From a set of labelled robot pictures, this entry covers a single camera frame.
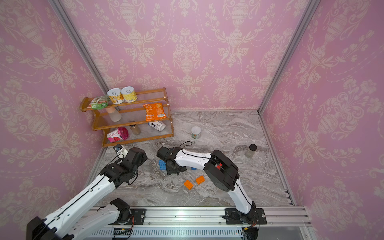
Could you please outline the orange chips bag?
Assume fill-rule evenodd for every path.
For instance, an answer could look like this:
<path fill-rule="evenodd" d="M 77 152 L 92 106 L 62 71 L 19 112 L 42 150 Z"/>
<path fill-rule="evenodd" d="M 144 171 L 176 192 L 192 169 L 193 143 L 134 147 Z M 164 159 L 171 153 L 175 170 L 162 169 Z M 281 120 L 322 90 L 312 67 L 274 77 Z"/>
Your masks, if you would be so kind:
<path fill-rule="evenodd" d="M 155 122 L 167 117 L 162 103 L 145 104 L 143 107 L 146 110 L 147 122 Z"/>

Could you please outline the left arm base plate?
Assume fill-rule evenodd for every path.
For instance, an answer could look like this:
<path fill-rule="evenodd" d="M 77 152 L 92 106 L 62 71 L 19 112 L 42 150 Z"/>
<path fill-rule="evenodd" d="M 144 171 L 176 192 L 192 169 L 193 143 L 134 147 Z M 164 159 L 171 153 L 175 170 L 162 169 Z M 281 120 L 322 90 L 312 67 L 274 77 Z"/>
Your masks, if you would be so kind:
<path fill-rule="evenodd" d="M 120 225 L 143 225 L 146 217 L 146 209 L 129 209 L 120 212 L 117 223 Z"/>

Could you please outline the wooden three-tier shelf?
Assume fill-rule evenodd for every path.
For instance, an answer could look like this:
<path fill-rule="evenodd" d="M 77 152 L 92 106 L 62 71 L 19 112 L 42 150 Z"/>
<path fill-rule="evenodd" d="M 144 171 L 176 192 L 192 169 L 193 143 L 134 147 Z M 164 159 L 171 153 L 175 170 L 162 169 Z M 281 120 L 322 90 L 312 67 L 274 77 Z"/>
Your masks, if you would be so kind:
<path fill-rule="evenodd" d="M 119 105 L 110 104 L 110 107 L 115 107 L 121 114 L 122 119 L 118 122 L 113 122 L 108 116 L 105 109 L 92 110 L 94 114 L 94 121 L 92 123 L 93 131 L 102 131 L 103 140 L 102 146 L 107 148 L 114 145 L 111 143 L 107 134 L 117 129 L 118 127 L 130 128 L 130 125 L 137 125 L 141 133 L 135 135 L 129 130 L 129 137 L 125 141 L 119 141 L 119 144 L 132 144 L 144 141 L 158 140 L 162 138 L 170 138 L 175 136 L 174 120 L 172 116 L 171 106 L 166 88 L 156 90 L 148 90 L 137 93 L 138 99 L 133 103 L 122 103 Z M 162 103 L 166 117 L 163 119 L 165 122 L 165 129 L 162 131 L 155 130 L 148 125 L 146 121 L 146 109 L 144 104 Z"/>

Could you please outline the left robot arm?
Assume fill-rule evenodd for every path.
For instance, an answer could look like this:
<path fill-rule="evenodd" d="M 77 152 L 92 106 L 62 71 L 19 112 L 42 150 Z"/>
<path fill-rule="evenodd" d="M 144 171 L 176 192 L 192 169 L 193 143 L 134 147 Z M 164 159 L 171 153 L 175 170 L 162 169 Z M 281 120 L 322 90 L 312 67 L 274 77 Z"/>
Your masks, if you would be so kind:
<path fill-rule="evenodd" d="M 84 216 L 121 184 L 132 184 L 138 177 L 138 168 L 148 159 L 140 148 L 126 150 L 116 145 L 114 149 L 117 156 L 84 190 L 45 218 L 35 217 L 27 224 L 27 240 L 84 240 L 109 224 L 135 224 L 130 205 L 121 199 Z"/>

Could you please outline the green snack packet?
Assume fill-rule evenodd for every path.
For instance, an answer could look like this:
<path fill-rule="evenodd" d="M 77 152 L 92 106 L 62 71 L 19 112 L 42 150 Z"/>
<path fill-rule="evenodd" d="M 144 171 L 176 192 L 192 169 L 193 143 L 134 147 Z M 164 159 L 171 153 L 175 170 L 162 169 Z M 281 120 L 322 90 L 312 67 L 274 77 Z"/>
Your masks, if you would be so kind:
<path fill-rule="evenodd" d="M 102 110 L 109 105 L 110 98 L 108 96 L 100 96 L 91 100 L 88 104 L 88 110 Z"/>

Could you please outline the translucent plastic cup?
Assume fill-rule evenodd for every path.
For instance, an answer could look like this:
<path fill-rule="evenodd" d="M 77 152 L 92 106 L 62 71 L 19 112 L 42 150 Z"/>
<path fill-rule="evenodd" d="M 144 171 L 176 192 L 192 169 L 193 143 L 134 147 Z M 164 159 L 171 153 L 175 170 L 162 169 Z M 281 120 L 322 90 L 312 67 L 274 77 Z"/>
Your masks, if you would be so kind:
<path fill-rule="evenodd" d="M 108 108 L 105 108 L 105 110 L 107 111 L 110 119 L 113 122 L 118 122 L 122 119 L 122 115 L 119 113 L 119 111 L 115 107 L 108 107 Z"/>

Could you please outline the light blue large lego brick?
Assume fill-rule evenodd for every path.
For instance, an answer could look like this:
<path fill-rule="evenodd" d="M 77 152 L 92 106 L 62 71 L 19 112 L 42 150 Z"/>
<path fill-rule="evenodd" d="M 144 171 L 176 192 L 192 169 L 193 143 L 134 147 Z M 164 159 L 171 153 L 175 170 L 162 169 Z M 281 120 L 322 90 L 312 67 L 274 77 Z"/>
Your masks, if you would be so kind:
<path fill-rule="evenodd" d="M 159 169 L 161 171 L 165 171 L 166 170 L 166 163 L 163 160 L 159 160 Z"/>

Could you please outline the small green white-lid cup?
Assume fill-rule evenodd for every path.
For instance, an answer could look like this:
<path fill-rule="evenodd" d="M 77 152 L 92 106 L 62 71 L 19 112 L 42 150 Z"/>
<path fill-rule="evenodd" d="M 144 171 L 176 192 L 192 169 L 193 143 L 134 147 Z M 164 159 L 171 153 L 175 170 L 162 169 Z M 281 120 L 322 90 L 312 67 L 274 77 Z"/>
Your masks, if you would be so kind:
<path fill-rule="evenodd" d="M 191 136 L 193 139 L 199 139 L 201 137 L 202 129 L 198 126 L 194 126 L 191 129 Z"/>

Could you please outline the black-lid grey jar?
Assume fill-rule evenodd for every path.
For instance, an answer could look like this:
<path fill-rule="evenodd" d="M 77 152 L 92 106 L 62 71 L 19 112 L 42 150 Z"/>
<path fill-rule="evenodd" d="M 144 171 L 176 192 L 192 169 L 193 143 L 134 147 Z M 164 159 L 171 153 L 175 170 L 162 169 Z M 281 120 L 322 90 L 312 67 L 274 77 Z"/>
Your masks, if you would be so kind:
<path fill-rule="evenodd" d="M 257 151 L 258 147 L 257 145 L 255 144 L 250 144 L 246 153 L 245 153 L 245 156 L 249 159 L 253 158 L 253 156 L 255 155 L 256 151 Z"/>

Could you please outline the orange lego brick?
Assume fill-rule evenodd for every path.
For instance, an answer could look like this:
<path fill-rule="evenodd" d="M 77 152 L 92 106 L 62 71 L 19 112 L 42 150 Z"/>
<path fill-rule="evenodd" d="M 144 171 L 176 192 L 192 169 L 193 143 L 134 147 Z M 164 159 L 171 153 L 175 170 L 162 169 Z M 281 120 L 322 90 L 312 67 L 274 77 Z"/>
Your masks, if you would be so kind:
<path fill-rule="evenodd" d="M 205 182 L 205 178 L 204 178 L 204 176 L 200 176 L 200 177 L 198 177 L 198 178 L 196 178 L 196 183 L 198 184 L 198 185 L 200 185 L 200 184 L 202 184 L 203 182 Z"/>
<path fill-rule="evenodd" d="M 189 180 L 186 180 L 186 181 L 184 182 L 184 186 L 185 186 L 189 191 L 194 187 L 194 185 L 193 185 Z"/>

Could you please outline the orange-label white can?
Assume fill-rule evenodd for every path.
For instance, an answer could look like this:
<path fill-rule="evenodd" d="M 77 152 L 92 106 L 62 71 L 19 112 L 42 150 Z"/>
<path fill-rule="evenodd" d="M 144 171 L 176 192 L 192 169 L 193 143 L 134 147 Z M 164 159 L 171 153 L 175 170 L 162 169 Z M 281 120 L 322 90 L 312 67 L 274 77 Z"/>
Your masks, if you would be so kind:
<path fill-rule="evenodd" d="M 125 101 L 125 99 L 121 93 L 121 89 L 119 89 L 119 88 L 110 89 L 107 92 L 107 95 L 109 96 L 111 102 L 114 105 L 122 104 Z"/>

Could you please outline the aluminium mounting rail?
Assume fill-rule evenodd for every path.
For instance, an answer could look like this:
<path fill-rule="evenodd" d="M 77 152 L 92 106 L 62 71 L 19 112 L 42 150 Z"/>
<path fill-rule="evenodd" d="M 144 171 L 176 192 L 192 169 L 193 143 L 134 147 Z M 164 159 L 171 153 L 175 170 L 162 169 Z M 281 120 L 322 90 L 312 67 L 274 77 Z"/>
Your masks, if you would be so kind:
<path fill-rule="evenodd" d="M 262 207 L 266 225 L 227 225 L 226 207 L 137 207 L 146 209 L 144 224 L 109 224 L 84 240 L 239 239 L 314 240 L 314 229 L 303 207 Z M 99 209 L 92 208 L 85 217 Z"/>

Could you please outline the orange lego brick front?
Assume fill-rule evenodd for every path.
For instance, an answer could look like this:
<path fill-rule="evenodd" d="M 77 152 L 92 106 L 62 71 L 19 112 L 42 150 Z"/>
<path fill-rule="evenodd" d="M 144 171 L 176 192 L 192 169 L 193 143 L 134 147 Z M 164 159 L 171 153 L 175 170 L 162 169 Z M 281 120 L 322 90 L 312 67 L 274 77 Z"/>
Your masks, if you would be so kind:
<path fill-rule="evenodd" d="M 186 180 L 186 181 L 184 182 L 184 186 L 185 186 L 189 191 L 194 187 L 194 185 L 193 185 L 189 180 Z"/>

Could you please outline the yellow-label white can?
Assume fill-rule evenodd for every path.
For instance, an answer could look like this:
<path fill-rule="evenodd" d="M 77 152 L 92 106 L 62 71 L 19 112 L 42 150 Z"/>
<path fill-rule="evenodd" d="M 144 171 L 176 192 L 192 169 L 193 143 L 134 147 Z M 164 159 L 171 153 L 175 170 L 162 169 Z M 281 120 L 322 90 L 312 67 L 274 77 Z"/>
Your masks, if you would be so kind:
<path fill-rule="evenodd" d="M 127 103 L 133 103 L 138 99 L 134 87 L 131 86 L 122 88 L 121 94 Z"/>

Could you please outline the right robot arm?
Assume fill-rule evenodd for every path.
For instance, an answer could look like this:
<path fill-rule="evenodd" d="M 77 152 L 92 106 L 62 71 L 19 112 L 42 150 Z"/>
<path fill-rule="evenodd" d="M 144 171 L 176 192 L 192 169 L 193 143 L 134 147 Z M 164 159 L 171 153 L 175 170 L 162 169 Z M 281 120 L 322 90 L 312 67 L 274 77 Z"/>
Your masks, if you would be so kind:
<path fill-rule="evenodd" d="M 178 175 L 186 171 L 187 167 L 203 170 L 217 188 L 229 194 L 241 222 L 252 226 L 258 223 L 260 217 L 256 212 L 256 204 L 242 186 L 239 168 L 221 151 L 203 154 L 181 147 L 161 147 L 157 157 L 165 162 L 169 176 Z"/>

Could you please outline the white blueberry yogurt bottle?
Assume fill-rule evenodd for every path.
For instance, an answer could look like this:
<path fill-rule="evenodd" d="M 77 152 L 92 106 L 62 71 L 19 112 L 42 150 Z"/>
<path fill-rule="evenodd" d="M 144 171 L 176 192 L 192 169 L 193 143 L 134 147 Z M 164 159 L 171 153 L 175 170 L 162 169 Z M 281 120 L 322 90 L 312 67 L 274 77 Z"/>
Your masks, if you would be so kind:
<path fill-rule="evenodd" d="M 148 125 L 159 132 L 166 128 L 166 125 L 162 121 L 149 122 Z"/>

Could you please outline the pink strawberry drink cup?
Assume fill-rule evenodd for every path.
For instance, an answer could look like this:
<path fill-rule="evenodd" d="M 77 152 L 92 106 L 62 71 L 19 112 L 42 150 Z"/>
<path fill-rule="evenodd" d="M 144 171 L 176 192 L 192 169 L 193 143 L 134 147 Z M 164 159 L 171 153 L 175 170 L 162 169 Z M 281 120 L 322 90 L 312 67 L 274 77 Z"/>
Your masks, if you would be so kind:
<path fill-rule="evenodd" d="M 125 127 L 119 127 L 107 134 L 107 139 L 111 143 L 125 141 L 129 138 L 129 131 Z"/>

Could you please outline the brown spice jar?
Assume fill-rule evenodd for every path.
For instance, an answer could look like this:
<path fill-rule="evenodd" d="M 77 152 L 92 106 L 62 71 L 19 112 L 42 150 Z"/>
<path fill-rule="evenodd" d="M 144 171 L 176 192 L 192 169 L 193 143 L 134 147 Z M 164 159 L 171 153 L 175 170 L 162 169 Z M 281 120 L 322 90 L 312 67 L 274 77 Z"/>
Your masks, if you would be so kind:
<path fill-rule="evenodd" d="M 129 125 L 129 127 L 134 135 L 139 135 L 141 133 L 141 129 L 138 125 Z"/>

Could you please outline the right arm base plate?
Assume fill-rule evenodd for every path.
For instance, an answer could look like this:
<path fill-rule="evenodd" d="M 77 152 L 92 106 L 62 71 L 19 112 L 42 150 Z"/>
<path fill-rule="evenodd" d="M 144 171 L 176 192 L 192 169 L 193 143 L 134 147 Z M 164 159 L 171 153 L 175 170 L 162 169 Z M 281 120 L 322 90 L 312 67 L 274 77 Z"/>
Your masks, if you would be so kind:
<path fill-rule="evenodd" d="M 267 219 L 264 209 L 251 209 L 248 214 L 239 212 L 236 208 L 225 209 L 222 216 L 226 220 L 227 225 L 266 225 Z"/>

